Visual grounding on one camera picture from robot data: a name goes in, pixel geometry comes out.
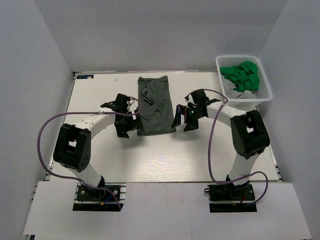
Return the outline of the dark grey t-shirt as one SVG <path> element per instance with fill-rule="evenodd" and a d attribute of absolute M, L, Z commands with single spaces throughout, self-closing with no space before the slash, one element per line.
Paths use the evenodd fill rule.
<path fill-rule="evenodd" d="M 142 105 L 140 117 L 143 130 L 138 129 L 138 136 L 171 134 L 174 113 L 170 96 L 169 81 L 166 75 L 160 78 L 139 77 L 138 100 Z"/>

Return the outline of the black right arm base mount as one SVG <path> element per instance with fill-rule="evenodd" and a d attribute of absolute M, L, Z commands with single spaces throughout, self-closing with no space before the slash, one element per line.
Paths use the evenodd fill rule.
<path fill-rule="evenodd" d="M 230 184 L 211 184 L 204 190 L 209 199 L 210 213 L 255 213 L 256 198 L 250 183 L 235 187 Z"/>

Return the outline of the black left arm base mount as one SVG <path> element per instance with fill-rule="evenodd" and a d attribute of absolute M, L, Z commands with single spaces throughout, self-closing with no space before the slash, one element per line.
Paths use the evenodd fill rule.
<path fill-rule="evenodd" d="M 112 191 L 122 208 L 126 197 L 125 183 L 105 184 Z M 105 190 L 95 190 L 78 183 L 73 201 L 74 212 L 120 212 L 117 201 Z"/>

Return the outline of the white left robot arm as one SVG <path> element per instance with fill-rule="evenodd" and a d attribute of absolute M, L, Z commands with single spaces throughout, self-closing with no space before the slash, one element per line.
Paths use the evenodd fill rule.
<path fill-rule="evenodd" d="M 92 139 L 113 125 L 119 138 L 129 138 L 128 132 L 142 130 L 137 108 L 130 107 L 136 98 L 119 93 L 114 101 L 103 103 L 97 112 L 77 124 L 65 123 L 60 127 L 53 151 L 53 160 L 71 171 L 82 184 L 89 186 L 88 193 L 99 200 L 105 196 L 104 178 L 90 164 Z"/>

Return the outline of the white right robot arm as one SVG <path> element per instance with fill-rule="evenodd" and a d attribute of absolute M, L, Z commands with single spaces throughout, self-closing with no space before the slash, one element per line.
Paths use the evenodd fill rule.
<path fill-rule="evenodd" d="M 209 168 L 211 180 L 218 185 L 227 185 L 226 195 L 236 200 L 244 193 L 243 185 L 247 184 L 254 175 L 265 175 L 262 171 L 253 171 L 253 166 L 258 157 L 270 145 L 270 137 L 263 122 L 261 114 L 257 110 L 244 111 L 228 105 L 228 98 L 222 100 L 210 99 L 206 95 L 206 89 L 197 89 L 186 97 L 186 105 L 178 104 L 172 127 L 181 123 L 185 124 L 184 132 L 197 130 L 199 119 L 212 119 L 212 127 L 209 134 L 207 147 L 207 160 L 211 161 L 211 149 L 214 129 L 217 122 L 228 126 L 231 130 L 232 144 L 236 155 L 233 166 L 226 176 L 225 181 L 214 178 L 212 169 Z"/>

